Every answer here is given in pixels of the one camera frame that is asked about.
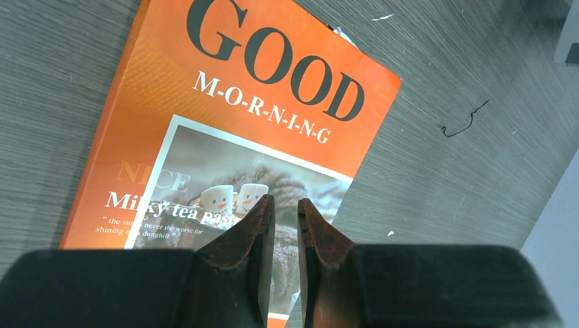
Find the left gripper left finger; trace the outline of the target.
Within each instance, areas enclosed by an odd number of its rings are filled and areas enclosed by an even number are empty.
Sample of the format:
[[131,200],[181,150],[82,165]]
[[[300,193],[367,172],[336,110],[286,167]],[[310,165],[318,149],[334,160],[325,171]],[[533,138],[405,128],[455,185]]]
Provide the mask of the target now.
[[274,198],[191,249],[32,251],[1,280],[2,327],[265,327]]

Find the orange book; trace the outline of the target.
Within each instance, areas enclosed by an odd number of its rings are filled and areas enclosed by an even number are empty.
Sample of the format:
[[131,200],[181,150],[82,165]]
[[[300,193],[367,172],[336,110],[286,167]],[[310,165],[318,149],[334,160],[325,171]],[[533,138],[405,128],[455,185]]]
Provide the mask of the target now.
[[286,327],[298,202],[335,219],[400,87],[295,1],[142,1],[60,247],[200,249],[271,194]]

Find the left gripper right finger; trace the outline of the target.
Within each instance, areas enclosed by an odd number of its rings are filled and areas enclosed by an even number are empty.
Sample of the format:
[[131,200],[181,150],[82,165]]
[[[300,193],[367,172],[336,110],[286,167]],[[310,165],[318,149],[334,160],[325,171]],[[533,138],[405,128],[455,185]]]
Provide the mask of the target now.
[[298,203],[304,327],[562,327],[544,285],[499,245],[360,244]]

